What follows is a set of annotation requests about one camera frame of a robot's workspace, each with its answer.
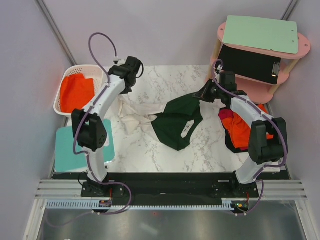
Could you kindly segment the dark green t shirt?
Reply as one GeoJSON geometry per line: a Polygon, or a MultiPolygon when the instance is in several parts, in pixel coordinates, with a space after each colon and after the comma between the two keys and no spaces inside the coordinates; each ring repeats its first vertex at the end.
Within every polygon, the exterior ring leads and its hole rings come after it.
{"type": "Polygon", "coordinates": [[[200,100],[190,93],[169,101],[151,125],[162,144],[181,151],[190,145],[192,134],[202,120],[200,100]]]}

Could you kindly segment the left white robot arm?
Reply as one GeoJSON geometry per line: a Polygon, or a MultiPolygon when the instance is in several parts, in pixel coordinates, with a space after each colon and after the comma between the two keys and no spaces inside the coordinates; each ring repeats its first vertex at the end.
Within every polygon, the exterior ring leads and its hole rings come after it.
{"type": "Polygon", "coordinates": [[[144,65],[138,58],[128,56],[124,64],[115,64],[109,70],[104,67],[101,69],[106,75],[106,81],[85,107],[73,110],[71,121],[73,153],[84,154],[88,176],[94,181],[92,191],[99,197],[104,197],[110,191],[109,183],[104,181],[108,175],[103,156],[108,136],[104,117],[119,95],[132,92],[132,87],[140,77],[139,70],[143,70],[144,65]]]}

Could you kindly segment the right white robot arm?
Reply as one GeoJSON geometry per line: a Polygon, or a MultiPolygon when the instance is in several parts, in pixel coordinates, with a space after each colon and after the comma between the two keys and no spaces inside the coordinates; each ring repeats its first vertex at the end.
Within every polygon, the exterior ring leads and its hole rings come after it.
{"type": "Polygon", "coordinates": [[[250,127],[249,157],[235,171],[235,181],[229,184],[230,193],[240,197],[247,191],[247,184],[255,182],[265,168],[285,165],[288,157],[287,125],[283,118],[274,118],[263,112],[244,91],[238,90],[234,72],[216,70],[214,75],[193,97],[207,103],[221,100],[250,127]]]}

